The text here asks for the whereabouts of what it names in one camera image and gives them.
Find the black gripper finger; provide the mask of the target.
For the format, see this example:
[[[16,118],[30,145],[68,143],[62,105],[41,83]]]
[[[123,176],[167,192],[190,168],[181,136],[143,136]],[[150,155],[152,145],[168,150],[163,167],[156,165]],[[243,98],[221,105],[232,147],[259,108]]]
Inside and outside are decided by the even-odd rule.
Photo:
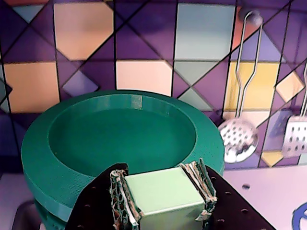
[[[126,163],[116,163],[79,194],[66,224],[68,230],[139,230],[142,211],[134,202],[125,176]]]
[[[195,218],[203,230],[275,229],[203,159],[181,163],[180,167],[204,199],[204,208]]]

